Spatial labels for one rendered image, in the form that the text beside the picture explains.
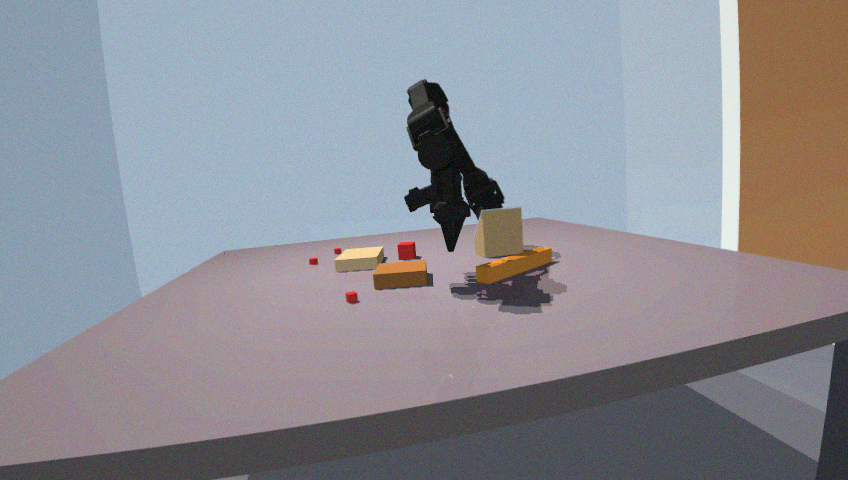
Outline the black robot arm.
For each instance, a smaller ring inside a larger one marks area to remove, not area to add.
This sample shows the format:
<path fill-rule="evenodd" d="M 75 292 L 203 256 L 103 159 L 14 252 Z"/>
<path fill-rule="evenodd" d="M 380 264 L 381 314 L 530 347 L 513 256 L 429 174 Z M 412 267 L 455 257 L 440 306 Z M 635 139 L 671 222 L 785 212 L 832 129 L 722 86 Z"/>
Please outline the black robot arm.
<path fill-rule="evenodd" d="M 453 127 L 449 100 L 439 83 L 421 80 L 407 93 L 413 111 L 407 117 L 406 129 L 420 163 L 431 172 L 460 170 L 465 197 L 478 220 L 481 210 L 503 208 L 505 197 L 497 181 L 475 165 Z M 410 212 L 431 202 L 436 205 L 436 183 L 431 179 L 431 185 L 410 189 L 404 199 Z"/>

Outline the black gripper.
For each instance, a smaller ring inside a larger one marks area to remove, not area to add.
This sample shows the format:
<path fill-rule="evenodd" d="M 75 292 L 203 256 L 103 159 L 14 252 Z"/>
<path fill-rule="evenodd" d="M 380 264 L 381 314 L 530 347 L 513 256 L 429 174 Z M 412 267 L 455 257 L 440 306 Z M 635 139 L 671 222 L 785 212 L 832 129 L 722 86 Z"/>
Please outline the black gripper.
<path fill-rule="evenodd" d="M 453 252 L 466 217 L 471 216 L 470 205 L 462 197 L 460 170 L 431 172 L 439 202 L 432 206 L 434 220 L 441 225 L 448 252 Z"/>

